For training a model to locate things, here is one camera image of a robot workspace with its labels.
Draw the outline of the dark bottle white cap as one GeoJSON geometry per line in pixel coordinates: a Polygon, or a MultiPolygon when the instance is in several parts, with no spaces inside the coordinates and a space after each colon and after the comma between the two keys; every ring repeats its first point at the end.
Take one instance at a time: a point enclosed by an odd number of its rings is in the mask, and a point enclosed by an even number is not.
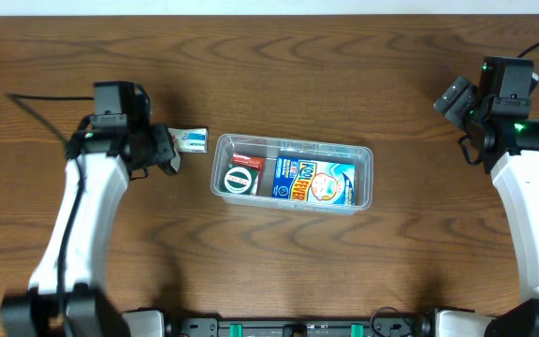
{"type": "Polygon", "coordinates": [[[173,151],[172,157],[160,163],[158,167],[166,174],[166,175],[175,175],[178,174],[180,171],[182,159],[180,157],[180,154],[176,151],[173,151]]]}

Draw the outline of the green round-label box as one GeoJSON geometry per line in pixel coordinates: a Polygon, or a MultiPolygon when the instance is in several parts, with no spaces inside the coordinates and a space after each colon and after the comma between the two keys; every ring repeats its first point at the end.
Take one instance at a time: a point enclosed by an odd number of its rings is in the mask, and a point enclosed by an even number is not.
{"type": "Polygon", "coordinates": [[[259,172],[253,168],[229,164],[220,184],[222,192],[255,196],[259,183],[259,172]]]}

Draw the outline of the red orange Panadol box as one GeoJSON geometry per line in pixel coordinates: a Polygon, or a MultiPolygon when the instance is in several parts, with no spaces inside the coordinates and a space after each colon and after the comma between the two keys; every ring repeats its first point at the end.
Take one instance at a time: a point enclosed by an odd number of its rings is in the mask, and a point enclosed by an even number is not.
{"type": "Polygon", "coordinates": [[[257,172],[251,192],[252,195],[257,195],[258,187],[261,183],[261,177],[265,169],[266,159],[263,157],[249,156],[244,154],[233,154],[231,163],[255,170],[257,172]]]}

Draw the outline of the blue Kool Fever box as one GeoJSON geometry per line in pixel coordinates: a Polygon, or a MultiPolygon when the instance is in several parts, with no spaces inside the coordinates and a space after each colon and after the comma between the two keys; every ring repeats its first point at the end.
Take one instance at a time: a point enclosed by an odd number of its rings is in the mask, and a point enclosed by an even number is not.
{"type": "Polygon", "coordinates": [[[353,205],[354,165],[278,157],[271,190],[273,198],[322,205],[353,205]]]}

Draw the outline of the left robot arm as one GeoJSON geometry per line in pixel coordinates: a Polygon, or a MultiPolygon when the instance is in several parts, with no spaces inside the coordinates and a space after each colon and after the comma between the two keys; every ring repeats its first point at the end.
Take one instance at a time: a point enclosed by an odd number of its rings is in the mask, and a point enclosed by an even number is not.
{"type": "Polygon", "coordinates": [[[156,309],[118,311],[106,296],[106,262],[117,209],[136,171],[167,175],[181,158],[168,127],[154,124],[151,100],[131,81],[94,85],[93,113],[63,141],[66,184],[51,239],[28,289],[6,295],[7,336],[163,336],[156,309]]]}

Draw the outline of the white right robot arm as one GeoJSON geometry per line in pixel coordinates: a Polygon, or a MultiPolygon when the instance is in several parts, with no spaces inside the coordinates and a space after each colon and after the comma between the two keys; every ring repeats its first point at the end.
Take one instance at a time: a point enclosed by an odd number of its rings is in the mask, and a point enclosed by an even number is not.
{"type": "Polygon", "coordinates": [[[457,308],[430,312],[425,336],[539,336],[539,121],[530,119],[539,82],[529,59],[485,57],[480,82],[457,78],[433,107],[463,131],[459,146],[483,166],[504,206],[516,254],[519,304],[498,317],[457,308]]]}

